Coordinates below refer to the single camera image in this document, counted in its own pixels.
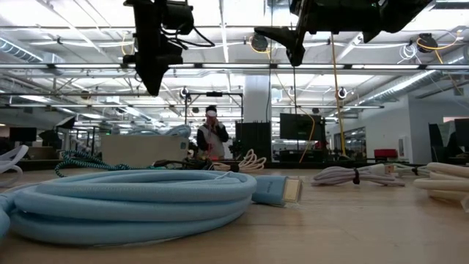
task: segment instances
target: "cardboard box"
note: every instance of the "cardboard box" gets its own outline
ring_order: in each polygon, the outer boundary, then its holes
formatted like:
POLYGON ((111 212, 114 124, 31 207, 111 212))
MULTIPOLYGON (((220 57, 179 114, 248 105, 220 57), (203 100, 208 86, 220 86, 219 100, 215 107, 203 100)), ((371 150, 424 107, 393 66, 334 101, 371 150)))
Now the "cardboard box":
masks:
POLYGON ((155 161, 181 161, 187 157, 189 139, 180 136, 107 135, 101 139, 107 164, 150 166, 155 161))

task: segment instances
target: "white column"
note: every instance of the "white column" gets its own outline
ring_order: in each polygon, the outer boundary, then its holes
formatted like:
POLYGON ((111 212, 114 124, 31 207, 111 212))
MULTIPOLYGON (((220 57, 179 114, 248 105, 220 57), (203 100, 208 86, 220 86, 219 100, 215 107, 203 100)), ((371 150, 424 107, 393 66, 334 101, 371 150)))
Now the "white column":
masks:
POLYGON ((243 122, 271 121, 272 104, 269 94, 269 75, 245 77, 243 122))

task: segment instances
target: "wooden table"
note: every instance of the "wooden table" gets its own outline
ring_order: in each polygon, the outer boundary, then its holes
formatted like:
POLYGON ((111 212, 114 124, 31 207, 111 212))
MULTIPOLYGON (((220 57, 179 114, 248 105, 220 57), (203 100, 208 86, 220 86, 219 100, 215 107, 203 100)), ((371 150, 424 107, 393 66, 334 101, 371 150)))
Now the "wooden table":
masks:
MULTIPOLYGON (((27 172, 24 181, 49 178, 53 172, 27 172)), ((469 263, 469 214, 406 182, 405 188, 305 186, 300 205, 251 205, 225 227, 146 246, 76 248, 10 234, 0 244, 0 263, 469 263)))

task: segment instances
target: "black monitor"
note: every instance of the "black monitor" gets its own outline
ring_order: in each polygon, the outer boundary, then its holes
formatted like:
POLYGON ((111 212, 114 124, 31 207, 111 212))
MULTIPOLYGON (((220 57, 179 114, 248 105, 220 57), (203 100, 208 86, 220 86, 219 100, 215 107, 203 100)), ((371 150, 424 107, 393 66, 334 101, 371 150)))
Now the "black monitor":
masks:
POLYGON ((10 141, 35 142, 37 128, 10 128, 10 141))
POLYGON ((458 146, 469 146, 469 119, 454 120, 458 146))
MULTIPOLYGON (((324 135, 324 122, 321 116, 311 115, 315 121, 311 140, 321 141, 324 135)), ((280 139, 309 140, 313 121, 306 114, 280 114, 280 139)))

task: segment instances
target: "desk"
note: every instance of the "desk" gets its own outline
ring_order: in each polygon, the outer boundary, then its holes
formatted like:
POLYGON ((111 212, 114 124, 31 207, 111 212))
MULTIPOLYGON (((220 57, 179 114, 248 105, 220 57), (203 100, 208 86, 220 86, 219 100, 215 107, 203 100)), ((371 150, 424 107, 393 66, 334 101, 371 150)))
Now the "desk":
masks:
MULTIPOLYGON (((264 173, 305 177, 317 171, 264 173)), ((23 182, 51 178, 51 171, 26 172, 23 182)), ((301 205, 251 205, 225 227, 147 246, 85 249, 8 235, 0 263, 467 263, 469 215, 459 205, 429 199, 411 179, 404 188, 305 186, 301 205)))

